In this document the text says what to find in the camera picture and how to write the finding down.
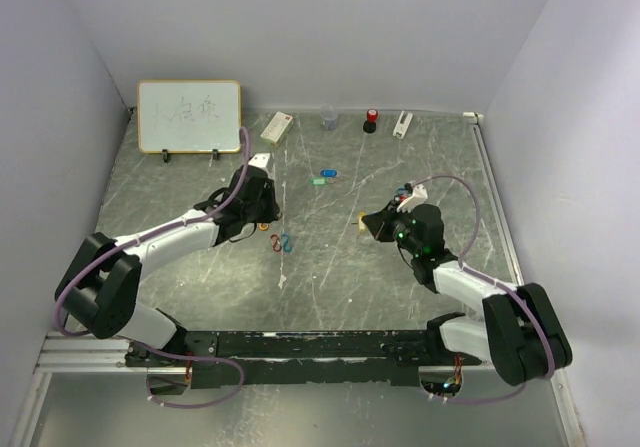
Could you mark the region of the yellow key tag with key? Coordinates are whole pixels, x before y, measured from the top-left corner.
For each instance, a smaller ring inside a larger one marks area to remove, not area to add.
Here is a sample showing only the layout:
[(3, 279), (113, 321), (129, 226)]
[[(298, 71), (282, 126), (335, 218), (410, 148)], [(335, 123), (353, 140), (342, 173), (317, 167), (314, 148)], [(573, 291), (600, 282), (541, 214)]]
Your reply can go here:
[(364, 216), (365, 216), (364, 212), (359, 212), (358, 215), (357, 215), (357, 220), (355, 221), (355, 225), (358, 228), (358, 233), (359, 234), (363, 234), (363, 233), (365, 233), (367, 231), (367, 227), (366, 227), (366, 225), (364, 224), (364, 221), (363, 221)]

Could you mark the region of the blue key tag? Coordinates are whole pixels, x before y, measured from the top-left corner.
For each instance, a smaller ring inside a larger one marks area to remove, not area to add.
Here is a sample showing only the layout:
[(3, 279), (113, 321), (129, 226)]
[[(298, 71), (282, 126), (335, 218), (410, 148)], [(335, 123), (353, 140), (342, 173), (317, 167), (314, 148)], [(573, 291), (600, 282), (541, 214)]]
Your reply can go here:
[(323, 169), (320, 171), (320, 175), (325, 178), (336, 178), (338, 172), (334, 169)]

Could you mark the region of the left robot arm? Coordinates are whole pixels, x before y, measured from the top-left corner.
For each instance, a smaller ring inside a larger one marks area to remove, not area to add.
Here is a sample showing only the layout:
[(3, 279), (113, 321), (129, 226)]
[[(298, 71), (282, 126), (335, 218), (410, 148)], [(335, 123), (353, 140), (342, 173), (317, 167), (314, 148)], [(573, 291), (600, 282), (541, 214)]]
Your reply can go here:
[(279, 217), (273, 179), (255, 170), (154, 229), (121, 238), (96, 232), (83, 241), (58, 285), (54, 312), (66, 312), (85, 334), (124, 337), (149, 349), (162, 365), (176, 365), (187, 352), (187, 331), (139, 301), (141, 281), (184, 256), (237, 241), (248, 225)]

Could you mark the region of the green key tag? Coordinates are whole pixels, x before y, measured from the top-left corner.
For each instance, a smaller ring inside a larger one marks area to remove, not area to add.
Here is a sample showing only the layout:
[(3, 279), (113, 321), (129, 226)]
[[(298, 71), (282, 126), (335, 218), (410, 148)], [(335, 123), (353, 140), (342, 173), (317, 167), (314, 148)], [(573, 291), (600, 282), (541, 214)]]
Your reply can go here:
[(335, 182), (335, 179), (331, 177), (315, 177), (311, 179), (311, 184), (313, 186), (330, 185), (334, 182)]

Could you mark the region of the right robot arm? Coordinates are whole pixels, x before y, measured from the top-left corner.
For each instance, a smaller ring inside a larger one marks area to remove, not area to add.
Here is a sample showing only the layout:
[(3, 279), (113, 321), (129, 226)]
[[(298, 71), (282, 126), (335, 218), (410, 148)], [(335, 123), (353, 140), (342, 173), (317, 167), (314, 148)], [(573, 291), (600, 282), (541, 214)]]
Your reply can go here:
[(410, 212), (390, 205), (362, 217), (372, 237), (410, 255), (416, 281), (479, 314), (444, 320), (424, 341), (426, 357), (448, 363), (457, 353), (489, 362), (503, 381), (519, 386), (573, 362), (573, 351), (545, 289), (536, 283), (503, 283), (461, 262), (446, 246), (438, 207)]

